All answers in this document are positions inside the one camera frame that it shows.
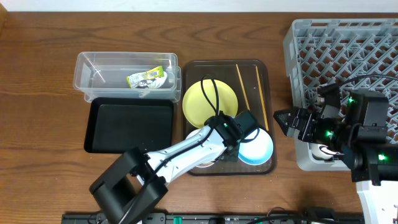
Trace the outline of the wooden chopstick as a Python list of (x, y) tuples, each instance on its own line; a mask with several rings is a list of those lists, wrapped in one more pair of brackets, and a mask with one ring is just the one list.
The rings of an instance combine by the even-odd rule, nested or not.
[(255, 69), (256, 69), (256, 76), (257, 76), (257, 85), (258, 85), (259, 95), (260, 95), (260, 99), (261, 99), (262, 115), (264, 118), (264, 126), (265, 126), (266, 131), (269, 131), (269, 124), (268, 124), (268, 120), (267, 120), (266, 106), (265, 106), (264, 95), (263, 95), (263, 91), (262, 91), (259, 69), (257, 66), (255, 67)]
[(248, 102), (246, 90), (245, 90), (245, 87), (244, 87), (243, 79), (242, 79), (241, 72), (240, 72), (238, 64), (236, 64), (236, 71), (238, 73), (238, 78), (239, 78), (239, 82), (240, 82), (240, 85), (241, 85), (241, 89), (242, 89), (244, 101), (245, 101), (245, 104), (246, 104), (246, 108), (247, 108), (247, 110), (250, 110), (250, 105), (249, 105), (249, 102)]

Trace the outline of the white pink bowl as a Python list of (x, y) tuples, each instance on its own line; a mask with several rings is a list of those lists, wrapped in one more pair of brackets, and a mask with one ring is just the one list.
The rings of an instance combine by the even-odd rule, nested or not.
[[(190, 134), (187, 135), (186, 138), (188, 139), (188, 138), (196, 135), (199, 131), (200, 131), (200, 129), (196, 129), (196, 130), (192, 131)], [(215, 163), (215, 161), (204, 162), (204, 163), (197, 165), (197, 168), (207, 168), (207, 167), (212, 166), (214, 163)]]

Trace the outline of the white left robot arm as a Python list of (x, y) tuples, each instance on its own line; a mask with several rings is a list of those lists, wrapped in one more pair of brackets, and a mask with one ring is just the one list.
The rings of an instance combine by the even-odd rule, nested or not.
[(177, 177), (216, 160), (258, 129), (250, 111), (234, 118), (219, 113), (193, 136), (173, 146), (145, 154), (139, 149), (126, 151), (94, 181), (90, 192), (108, 223), (139, 223)]

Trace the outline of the yellow green snack wrapper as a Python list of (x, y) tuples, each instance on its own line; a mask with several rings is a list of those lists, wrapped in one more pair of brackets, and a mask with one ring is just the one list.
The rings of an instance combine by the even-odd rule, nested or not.
[(164, 71), (163, 66), (158, 66), (158, 67), (155, 67), (146, 72), (134, 73), (130, 76), (127, 76), (126, 81), (130, 88), (142, 88), (142, 87), (140, 87), (141, 81), (143, 81), (145, 79), (145, 77), (148, 73), (151, 73), (151, 72), (163, 73), (163, 71)]

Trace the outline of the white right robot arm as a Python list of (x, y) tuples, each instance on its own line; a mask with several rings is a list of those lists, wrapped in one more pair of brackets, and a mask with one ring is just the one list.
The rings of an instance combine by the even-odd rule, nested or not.
[(317, 113), (294, 106), (275, 111), (282, 132), (299, 141), (326, 146), (351, 171), (366, 223), (397, 223), (397, 145), (387, 142), (389, 100), (371, 90), (350, 90), (344, 119), (339, 119), (340, 89), (318, 89)]

